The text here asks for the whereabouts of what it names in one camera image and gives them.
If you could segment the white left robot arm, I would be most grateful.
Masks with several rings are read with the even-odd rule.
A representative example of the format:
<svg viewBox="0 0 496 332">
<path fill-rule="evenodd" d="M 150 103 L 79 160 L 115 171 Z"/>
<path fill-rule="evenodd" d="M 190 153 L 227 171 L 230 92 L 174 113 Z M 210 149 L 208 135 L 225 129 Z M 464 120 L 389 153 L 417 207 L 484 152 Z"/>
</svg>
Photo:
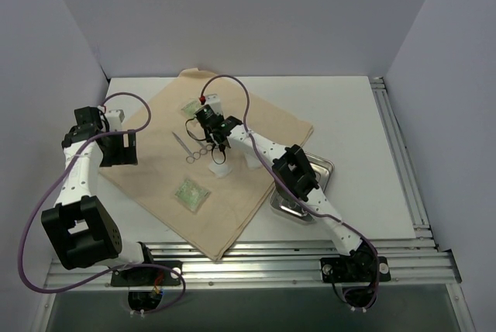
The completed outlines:
<svg viewBox="0 0 496 332">
<path fill-rule="evenodd" d="M 136 136 L 122 134 L 121 109 L 87 106 L 74 116 L 76 124 L 61 142 L 68 173 L 54 207 L 41 214 L 43 228 L 67 270 L 129 265 L 129 277 L 147 285 L 157 273 L 150 250 L 124 240 L 97 197 L 100 168 L 138 163 Z"/>
</svg>

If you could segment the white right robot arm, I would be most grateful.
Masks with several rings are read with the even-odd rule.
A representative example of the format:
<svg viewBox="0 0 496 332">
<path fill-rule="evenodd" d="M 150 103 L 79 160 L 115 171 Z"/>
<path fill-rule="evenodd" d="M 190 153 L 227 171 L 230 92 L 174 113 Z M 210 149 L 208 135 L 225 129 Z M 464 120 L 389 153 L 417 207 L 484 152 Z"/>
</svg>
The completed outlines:
<svg viewBox="0 0 496 332">
<path fill-rule="evenodd" d="M 195 118 L 208 142 L 220 147 L 230 146 L 256 158 L 274 178 L 280 195 L 295 201 L 307 213 L 325 220 L 330 239 L 344 260 L 344 270 L 349 277 L 360 280 L 379 266 L 374 246 L 343 221 L 327 199 L 300 146 L 277 144 L 252 131 L 241 120 L 216 113 L 210 105 L 202 106 Z"/>
</svg>

